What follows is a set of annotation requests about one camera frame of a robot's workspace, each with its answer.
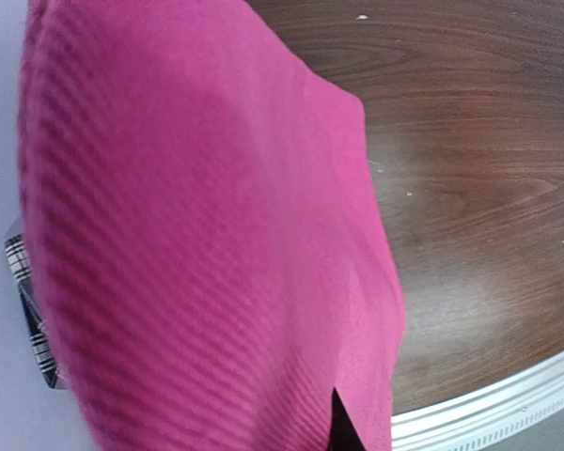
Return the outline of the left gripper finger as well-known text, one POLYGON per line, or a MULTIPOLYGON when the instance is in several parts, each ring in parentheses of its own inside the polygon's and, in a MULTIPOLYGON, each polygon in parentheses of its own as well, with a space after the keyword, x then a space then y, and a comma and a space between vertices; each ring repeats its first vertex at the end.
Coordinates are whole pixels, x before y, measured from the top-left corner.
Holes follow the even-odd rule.
POLYGON ((365 451, 336 389, 332 394, 332 423, 328 451, 365 451))

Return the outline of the pink shirt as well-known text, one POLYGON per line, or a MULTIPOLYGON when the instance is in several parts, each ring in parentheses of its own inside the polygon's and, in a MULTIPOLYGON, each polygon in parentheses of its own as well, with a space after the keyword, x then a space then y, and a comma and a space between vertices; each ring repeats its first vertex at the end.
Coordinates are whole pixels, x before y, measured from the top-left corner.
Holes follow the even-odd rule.
POLYGON ((365 114, 243 1, 32 1, 19 183, 102 450, 391 446, 400 281, 365 114))

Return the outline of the black white plaid shirt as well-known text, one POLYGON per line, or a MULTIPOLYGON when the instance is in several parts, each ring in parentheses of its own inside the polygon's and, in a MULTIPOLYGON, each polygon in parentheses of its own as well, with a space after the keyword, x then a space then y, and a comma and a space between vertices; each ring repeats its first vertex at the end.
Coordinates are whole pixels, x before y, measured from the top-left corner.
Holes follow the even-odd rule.
POLYGON ((24 243, 24 228, 17 218, 8 228, 4 239, 4 251, 10 273, 18 290, 31 349, 39 372, 51 389, 64 390, 66 380, 50 349, 45 321, 35 299, 31 268, 24 243))

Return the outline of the front aluminium rail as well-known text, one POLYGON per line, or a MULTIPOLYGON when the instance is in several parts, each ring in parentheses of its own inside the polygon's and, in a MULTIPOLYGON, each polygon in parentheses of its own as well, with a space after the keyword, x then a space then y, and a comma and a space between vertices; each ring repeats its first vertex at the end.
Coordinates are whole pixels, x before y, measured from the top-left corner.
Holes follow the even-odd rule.
POLYGON ((481 450, 564 409, 564 351, 502 381, 392 418, 395 450, 481 450))

